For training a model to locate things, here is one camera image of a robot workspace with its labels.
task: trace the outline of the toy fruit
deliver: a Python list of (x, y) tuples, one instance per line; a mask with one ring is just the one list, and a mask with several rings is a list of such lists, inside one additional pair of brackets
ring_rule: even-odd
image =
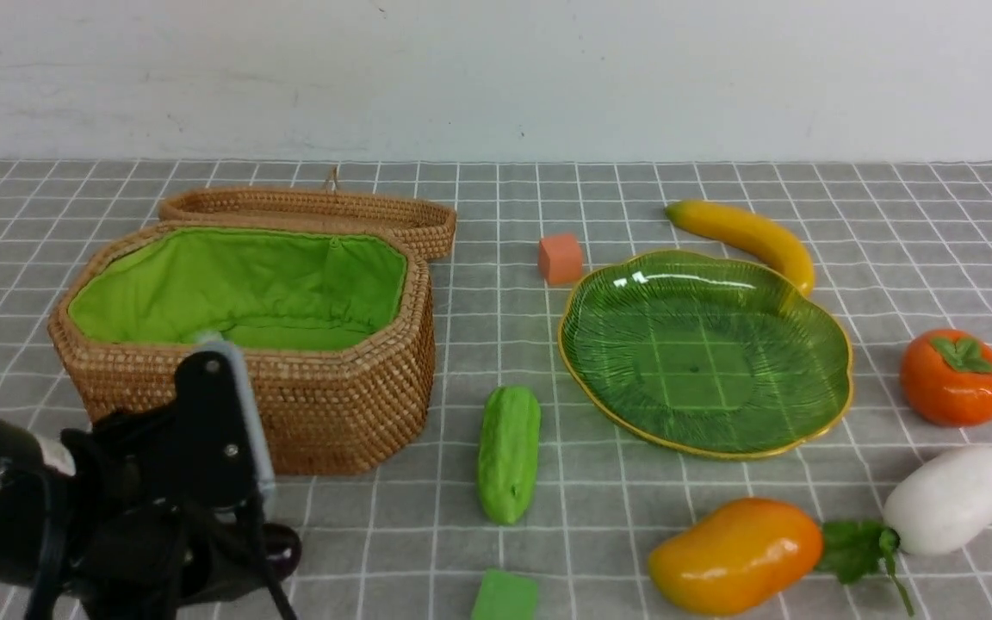
[(649, 577), (689, 613), (733, 616), (801, 580), (822, 550), (822, 529), (798, 507), (734, 499), (654, 549)]
[(814, 262), (806, 246), (763, 215), (713, 201), (684, 200), (665, 207), (665, 216), (693, 235), (720, 240), (763, 260), (803, 295), (814, 290)]
[(543, 411), (530, 388), (500, 386), (488, 395), (480, 423), (477, 493), (492, 521), (511, 525), (535, 495)]
[(992, 349), (960, 330), (931, 330), (902, 356), (902, 393), (910, 407), (939, 426), (992, 420)]

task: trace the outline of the toy vegetable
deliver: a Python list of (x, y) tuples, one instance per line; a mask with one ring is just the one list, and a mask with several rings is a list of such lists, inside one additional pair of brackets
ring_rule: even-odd
[(834, 522), (823, 527), (818, 570), (853, 584), (883, 561), (913, 616), (908, 592), (894, 576), (894, 553), (942, 555), (961, 549), (992, 523), (992, 448), (949, 450), (922, 464), (883, 505), (883, 522)]
[(477, 493), (492, 521), (511, 525), (535, 497), (543, 411), (523, 385), (497, 387), (488, 395), (480, 423)]

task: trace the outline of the toy persimmon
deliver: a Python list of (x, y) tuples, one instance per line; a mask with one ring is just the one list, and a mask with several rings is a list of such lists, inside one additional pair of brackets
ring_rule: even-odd
[(938, 426), (979, 426), (992, 420), (992, 349), (973, 335), (931, 330), (902, 356), (902, 393), (923, 419)]

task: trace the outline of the green sponge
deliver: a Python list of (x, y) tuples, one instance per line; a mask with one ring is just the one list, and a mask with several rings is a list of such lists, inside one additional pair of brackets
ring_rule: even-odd
[(518, 574), (489, 568), (480, 582), (472, 620), (534, 620), (538, 584)]

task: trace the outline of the banana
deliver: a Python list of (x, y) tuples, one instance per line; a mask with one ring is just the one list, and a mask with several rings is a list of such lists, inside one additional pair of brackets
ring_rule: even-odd
[(665, 207), (665, 216), (677, 228), (719, 240), (763, 260), (803, 297), (814, 290), (814, 262), (806, 246), (787, 228), (763, 215), (713, 201), (683, 200)]

